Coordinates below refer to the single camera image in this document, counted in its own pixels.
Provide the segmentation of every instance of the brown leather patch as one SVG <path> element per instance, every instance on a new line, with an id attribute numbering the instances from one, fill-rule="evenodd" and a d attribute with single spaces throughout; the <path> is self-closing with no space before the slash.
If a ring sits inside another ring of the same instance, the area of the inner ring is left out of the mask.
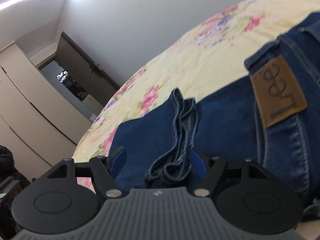
<path id="1" fill-rule="evenodd" d="M 254 73 L 251 83 L 264 128 L 308 106 L 295 75 L 281 55 Z"/>

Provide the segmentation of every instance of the blue denim jeans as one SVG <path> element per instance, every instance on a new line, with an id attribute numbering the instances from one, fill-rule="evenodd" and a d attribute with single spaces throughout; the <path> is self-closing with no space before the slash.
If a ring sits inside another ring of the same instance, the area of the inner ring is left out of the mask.
<path id="1" fill-rule="evenodd" d="M 305 110 L 263 128 L 249 76 L 197 104 L 183 100 L 174 90 L 166 102 L 144 117 L 119 125 L 111 151 L 125 146 L 128 154 L 116 179 L 120 187 L 145 187 L 146 178 L 155 187 L 184 185 L 193 190 L 200 182 L 189 168 L 188 151 L 193 147 L 208 157 L 256 160 L 297 192 L 305 205 L 320 197 L 320 13 L 310 14 L 265 44 L 244 64 L 253 75 L 279 55 L 305 94 Z M 172 166 L 177 170 L 168 183 L 165 174 L 170 174 Z M 319 215 L 318 207 L 315 201 L 308 212 Z"/>

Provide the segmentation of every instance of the open door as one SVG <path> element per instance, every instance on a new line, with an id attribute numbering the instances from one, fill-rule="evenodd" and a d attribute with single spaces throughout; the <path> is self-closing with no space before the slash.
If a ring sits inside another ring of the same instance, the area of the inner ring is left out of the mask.
<path id="1" fill-rule="evenodd" d="M 61 33 L 54 60 L 102 106 L 119 86 L 72 39 Z"/>

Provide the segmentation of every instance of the beige wardrobe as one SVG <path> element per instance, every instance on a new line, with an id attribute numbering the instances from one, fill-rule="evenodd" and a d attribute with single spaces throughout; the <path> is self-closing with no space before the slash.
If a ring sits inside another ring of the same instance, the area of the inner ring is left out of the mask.
<path id="1" fill-rule="evenodd" d="M 33 66 L 16 44 L 0 52 L 0 144 L 16 168 L 39 177 L 71 157 L 91 122 Z"/>

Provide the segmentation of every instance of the bed sheet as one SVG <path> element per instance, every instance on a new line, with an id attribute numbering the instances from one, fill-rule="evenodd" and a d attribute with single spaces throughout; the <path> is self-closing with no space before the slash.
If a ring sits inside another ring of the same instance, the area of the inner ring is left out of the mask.
<path id="1" fill-rule="evenodd" d="M 245 0 L 184 34 L 137 71 L 111 98 L 79 142 L 73 158 L 86 162 L 108 155 L 121 122 L 139 118 L 161 105 L 178 87 L 196 101 L 247 75 L 244 60 L 263 44 L 320 11 L 320 0 Z M 79 183 L 92 188 L 89 179 Z M 320 224 L 300 224 L 298 231 L 314 240 Z"/>

